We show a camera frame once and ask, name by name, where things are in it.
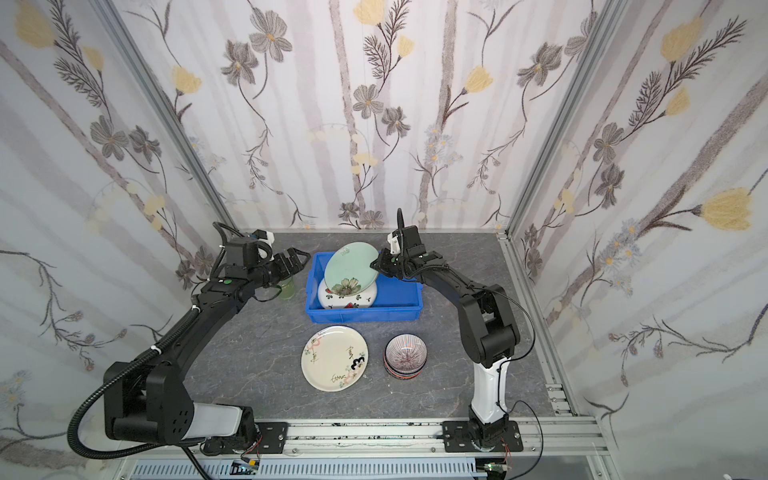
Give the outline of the green flower plate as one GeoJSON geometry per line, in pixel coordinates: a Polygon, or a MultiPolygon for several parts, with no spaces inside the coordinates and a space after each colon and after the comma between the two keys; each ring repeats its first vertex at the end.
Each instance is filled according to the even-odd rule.
{"type": "Polygon", "coordinates": [[[377,258],[378,250],[366,242],[352,242],[341,247],[325,267],[327,288],[341,297],[368,289],[378,276],[378,272],[371,267],[377,258]]]}

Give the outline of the white watermelon plate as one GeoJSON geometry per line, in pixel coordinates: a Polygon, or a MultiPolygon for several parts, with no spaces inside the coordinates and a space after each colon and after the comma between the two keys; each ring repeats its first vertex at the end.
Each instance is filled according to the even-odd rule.
{"type": "Polygon", "coordinates": [[[329,287],[322,280],[318,287],[317,299],[323,309],[369,308],[378,295],[376,283],[362,289],[356,279],[343,279],[329,287]]]}

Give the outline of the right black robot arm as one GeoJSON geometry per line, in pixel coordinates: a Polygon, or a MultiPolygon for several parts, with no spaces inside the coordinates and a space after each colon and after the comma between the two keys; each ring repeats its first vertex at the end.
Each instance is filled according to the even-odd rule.
{"type": "Polygon", "coordinates": [[[430,287],[455,307],[461,344],[474,363],[468,431],[476,448],[488,450],[510,426],[506,380],[521,340],[511,302],[503,287],[473,281],[427,250],[418,227],[406,225],[401,211],[396,220],[388,246],[371,267],[386,277],[430,287]]]}

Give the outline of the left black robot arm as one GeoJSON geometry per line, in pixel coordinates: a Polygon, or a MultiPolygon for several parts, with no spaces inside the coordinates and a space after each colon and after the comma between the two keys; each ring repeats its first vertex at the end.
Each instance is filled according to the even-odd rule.
{"type": "Polygon", "coordinates": [[[184,381],[215,334],[255,299],[258,290],[279,287],[302,272],[311,256],[296,248],[274,252],[274,236],[265,230],[244,234],[221,222],[213,227],[220,237],[219,253],[187,312],[132,361],[114,363],[102,385],[75,410],[66,432],[75,454],[111,460],[200,442],[237,451],[260,440],[252,408],[196,402],[184,381]],[[96,450],[81,439],[81,423],[97,402],[103,404],[107,438],[126,441],[128,447],[96,450]]]}

